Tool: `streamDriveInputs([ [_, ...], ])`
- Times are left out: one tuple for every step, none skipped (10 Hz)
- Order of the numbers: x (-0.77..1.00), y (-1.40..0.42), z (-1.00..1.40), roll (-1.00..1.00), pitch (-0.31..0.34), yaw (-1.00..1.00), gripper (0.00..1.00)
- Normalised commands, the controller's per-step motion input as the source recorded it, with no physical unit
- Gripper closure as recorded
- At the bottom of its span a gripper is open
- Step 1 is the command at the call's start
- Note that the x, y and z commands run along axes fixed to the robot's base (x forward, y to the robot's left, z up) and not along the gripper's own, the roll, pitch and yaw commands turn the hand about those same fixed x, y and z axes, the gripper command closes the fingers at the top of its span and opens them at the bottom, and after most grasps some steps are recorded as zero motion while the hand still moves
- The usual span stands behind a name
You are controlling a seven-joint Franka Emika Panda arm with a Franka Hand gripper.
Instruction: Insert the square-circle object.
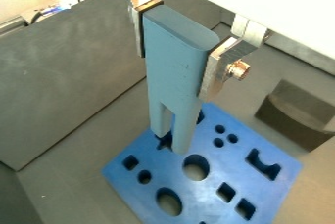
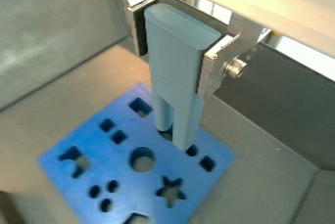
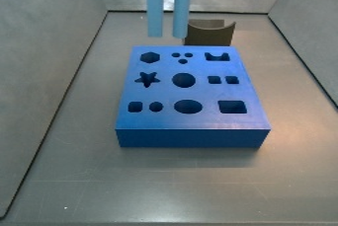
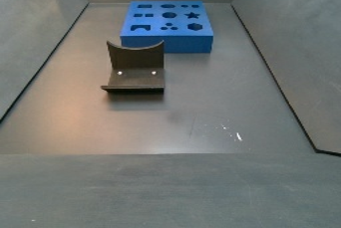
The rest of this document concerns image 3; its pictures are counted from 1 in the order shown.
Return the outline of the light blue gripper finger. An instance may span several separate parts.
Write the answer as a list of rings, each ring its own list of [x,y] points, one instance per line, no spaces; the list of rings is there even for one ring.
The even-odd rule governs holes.
[[[184,38],[187,34],[190,0],[174,0],[172,36]]]
[[[164,0],[147,0],[148,36],[154,38],[163,35],[163,5]]]

